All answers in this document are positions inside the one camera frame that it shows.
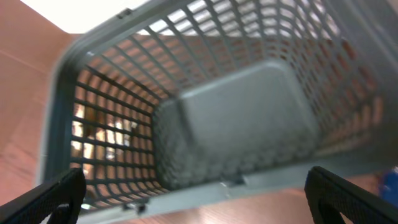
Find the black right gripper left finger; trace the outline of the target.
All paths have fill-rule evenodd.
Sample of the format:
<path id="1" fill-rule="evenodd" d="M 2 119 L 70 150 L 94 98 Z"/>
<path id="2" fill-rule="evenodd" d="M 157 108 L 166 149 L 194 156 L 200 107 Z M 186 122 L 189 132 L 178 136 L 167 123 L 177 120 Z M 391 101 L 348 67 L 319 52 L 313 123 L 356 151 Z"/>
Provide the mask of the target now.
<path id="1" fill-rule="evenodd" d="M 75 224 L 85 194 L 83 170 L 72 168 L 2 205 L 1 223 Z"/>

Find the grey plastic lattice basket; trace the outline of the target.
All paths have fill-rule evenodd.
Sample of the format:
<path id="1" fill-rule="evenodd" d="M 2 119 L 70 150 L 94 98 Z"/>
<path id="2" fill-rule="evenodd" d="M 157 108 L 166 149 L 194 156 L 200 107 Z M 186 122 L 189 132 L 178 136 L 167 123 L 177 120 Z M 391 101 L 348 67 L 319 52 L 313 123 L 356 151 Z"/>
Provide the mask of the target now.
<path id="1" fill-rule="evenodd" d="M 396 164 L 396 1 L 149 1 L 60 59 L 37 182 L 111 223 Z"/>

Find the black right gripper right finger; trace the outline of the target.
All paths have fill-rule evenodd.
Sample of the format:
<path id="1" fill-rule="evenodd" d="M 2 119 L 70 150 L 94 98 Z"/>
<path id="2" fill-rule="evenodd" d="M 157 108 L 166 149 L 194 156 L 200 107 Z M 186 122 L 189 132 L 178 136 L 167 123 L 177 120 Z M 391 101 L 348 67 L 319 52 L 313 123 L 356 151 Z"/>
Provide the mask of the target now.
<path id="1" fill-rule="evenodd" d="M 312 167 L 305 181 L 305 196 L 316 224 L 397 224 L 397 207 L 320 167 Z"/>

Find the blue Kleenex tissue pack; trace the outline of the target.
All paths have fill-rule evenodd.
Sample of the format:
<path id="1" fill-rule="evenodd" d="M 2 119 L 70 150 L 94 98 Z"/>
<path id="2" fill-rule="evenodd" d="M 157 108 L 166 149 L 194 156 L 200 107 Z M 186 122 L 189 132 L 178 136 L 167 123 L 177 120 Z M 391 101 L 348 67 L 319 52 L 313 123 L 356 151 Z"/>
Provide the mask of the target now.
<path id="1" fill-rule="evenodd" d="M 397 166 L 381 175 L 379 181 L 379 196 L 397 207 Z"/>

